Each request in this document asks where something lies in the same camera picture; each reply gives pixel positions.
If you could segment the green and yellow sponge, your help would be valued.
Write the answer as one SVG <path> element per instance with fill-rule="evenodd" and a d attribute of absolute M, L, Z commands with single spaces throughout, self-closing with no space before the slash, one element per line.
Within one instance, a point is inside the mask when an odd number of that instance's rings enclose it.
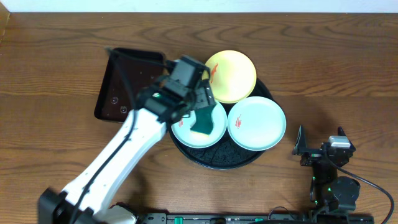
<path fill-rule="evenodd" d="M 213 128 L 213 118 L 212 112 L 215 108 L 215 105 L 207 106 L 205 108 L 200 108 L 194 111 L 196 121 L 190 130 L 194 133 L 200 133 L 205 135 L 210 135 Z"/>

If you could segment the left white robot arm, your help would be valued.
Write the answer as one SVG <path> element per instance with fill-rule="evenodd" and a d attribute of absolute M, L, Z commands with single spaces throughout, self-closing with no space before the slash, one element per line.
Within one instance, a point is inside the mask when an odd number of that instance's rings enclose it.
<path fill-rule="evenodd" d="M 136 109 L 97 158 L 58 194 L 47 189 L 38 201 L 39 223 L 136 223 L 130 209 L 111 205 L 143 155 L 166 134 L 167 125 L 215 104 L 209 80 L 184 83 L 162 76 L 143 89 Z"/>

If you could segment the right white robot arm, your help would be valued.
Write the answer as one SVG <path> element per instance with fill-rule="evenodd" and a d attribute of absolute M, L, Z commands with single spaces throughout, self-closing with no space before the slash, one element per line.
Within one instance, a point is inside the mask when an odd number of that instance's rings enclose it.
<path fill-rule="evenodd" d="M 348 213 L 356 209 L 359 182 L 337 174 L 337 170 L 349 162 L 355 150 L 341 127 L 336 136 L 330 136 L 327 142 L 316 149 L 307 146 L 304 128 L 299 127 L 292 154 L 301 157 L 301 166 L 311 167 L 313 171 L 310 201 L 316 207 L 309 213 L 313 222 L 318 220 L 319 215 L 341 215 L 348 220 Z"/>

